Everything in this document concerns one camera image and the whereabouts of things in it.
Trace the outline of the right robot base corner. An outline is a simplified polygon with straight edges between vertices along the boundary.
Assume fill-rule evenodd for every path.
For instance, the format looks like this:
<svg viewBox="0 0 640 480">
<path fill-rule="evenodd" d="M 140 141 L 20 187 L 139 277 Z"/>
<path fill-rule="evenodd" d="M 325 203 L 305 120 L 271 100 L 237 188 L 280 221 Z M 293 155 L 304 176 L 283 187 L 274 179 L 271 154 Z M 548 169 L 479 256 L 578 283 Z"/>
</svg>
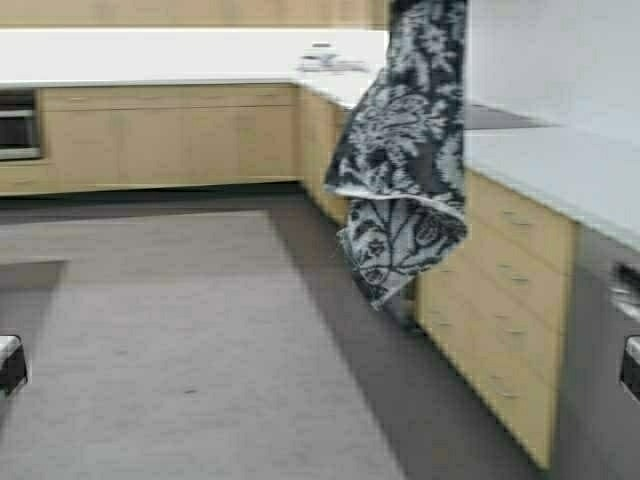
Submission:
<svg viewBox="0 0 640 480">
<path fill-rule="evenodd" d="M 623 350 L 620 382 L 636 400 L 640 399 L 639 364 L 639 336 L 630 336 L 626 339 Z"/>
</svg>

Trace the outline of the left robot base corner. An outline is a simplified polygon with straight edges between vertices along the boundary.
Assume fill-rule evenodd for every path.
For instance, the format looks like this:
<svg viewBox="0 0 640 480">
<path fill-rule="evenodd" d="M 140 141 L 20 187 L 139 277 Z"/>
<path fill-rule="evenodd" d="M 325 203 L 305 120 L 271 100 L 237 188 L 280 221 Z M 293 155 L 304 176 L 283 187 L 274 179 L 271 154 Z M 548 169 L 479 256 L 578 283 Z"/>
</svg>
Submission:
<svg viewBox="0 0 640 480">
<path fill-rule="evenodd" d="M 1 336 L 1 399 L 8 399 L 28 380 L 23 342 L 19 336 Z"/>
</svg>

